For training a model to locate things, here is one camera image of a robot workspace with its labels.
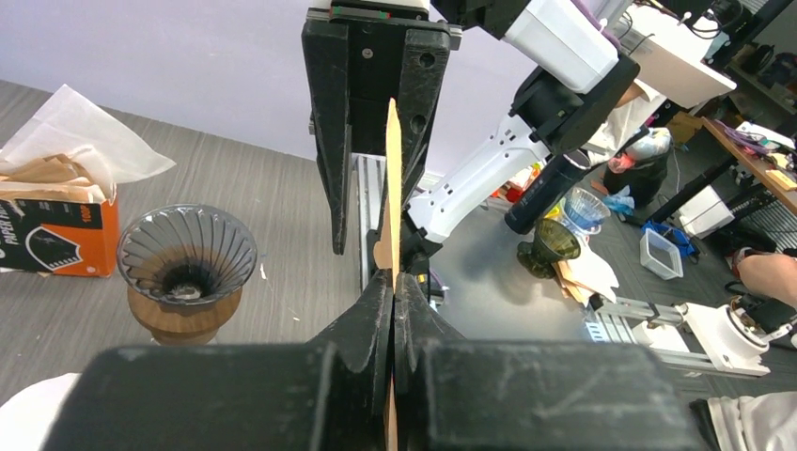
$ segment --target white wall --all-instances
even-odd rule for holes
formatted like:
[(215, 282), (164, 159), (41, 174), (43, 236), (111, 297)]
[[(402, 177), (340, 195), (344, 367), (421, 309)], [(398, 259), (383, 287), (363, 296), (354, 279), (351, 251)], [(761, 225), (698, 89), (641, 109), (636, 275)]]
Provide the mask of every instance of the white wall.
[(797, 2), (791, 2), (774, 20), (753, 39), (759, 44), (774, 45), (774, 53), (797, 54)]
[[(66, 83), (101, 105), (315, 158), (300, 42), (308, 3), (0, 0), (0, 79)], [(469, 30), (445, 75), (428, 170), (444, 174), (473, 151), (534, 67)]]

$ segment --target black cylinder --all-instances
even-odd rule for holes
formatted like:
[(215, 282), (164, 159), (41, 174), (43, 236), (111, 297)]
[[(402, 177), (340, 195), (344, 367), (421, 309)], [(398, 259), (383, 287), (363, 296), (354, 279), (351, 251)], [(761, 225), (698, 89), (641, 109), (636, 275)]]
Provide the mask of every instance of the black cylinder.
[(515, 233), (528, 234), (537, 220), (588, 172), (589, 158), (581, 150), (556, 155), (504, 215), (507, 226)]

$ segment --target clear plastic container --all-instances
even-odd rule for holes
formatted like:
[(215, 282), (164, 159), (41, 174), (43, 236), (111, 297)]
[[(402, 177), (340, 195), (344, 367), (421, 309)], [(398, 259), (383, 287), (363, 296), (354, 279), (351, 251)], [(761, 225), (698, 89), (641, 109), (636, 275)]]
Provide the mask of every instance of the clear plastic container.
[(646, 230), (639, 242), (639, 262), (664, 280), (683, 277), (678, 246), (653, 230)]

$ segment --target wooden desk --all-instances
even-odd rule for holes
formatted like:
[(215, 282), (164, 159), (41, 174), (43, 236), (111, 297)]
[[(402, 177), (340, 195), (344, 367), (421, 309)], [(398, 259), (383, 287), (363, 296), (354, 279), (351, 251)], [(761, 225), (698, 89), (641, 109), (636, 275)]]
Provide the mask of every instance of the wooden desk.
[(763, 162), (760, 159), (754, 159), (750, 155), (748, 155), (742, 148), (740, 148), (737, 144), (732, 142), (728, 139), (725, 131), (720, 128), (716, 122), (713, 120), (707, 119), (703, 117), (703, 127), (709, 131), (717, 141), (722, 145), (722, 147), (727, 150), (728, 153), (733, 155), (733, 157), (741, 164), (744, 165), (750, 172), (753, 174), (753, 177), (760, 180), (761, 184), (767, 187), (770, 190), (770, 193), (774, 194), (775, 197), (778, 198), (783, 205), (786, 206), (789, 211), (793, 214), (797, 214), (797, 192), (791, 191), (783, 191), (783, 189), (778, 186), (769, 176), (766, 174), (767, 169), (772, 169), (772, 166), (768, 163)]

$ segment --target orange box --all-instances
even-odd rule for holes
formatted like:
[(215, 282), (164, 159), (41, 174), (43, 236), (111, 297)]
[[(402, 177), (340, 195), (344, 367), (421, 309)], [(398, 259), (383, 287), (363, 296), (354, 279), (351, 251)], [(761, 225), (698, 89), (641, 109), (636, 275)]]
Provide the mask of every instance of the orange box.
[(119, 239), (118, 200), (0, 200), (0, 267), (60, 275), (111, 275)]

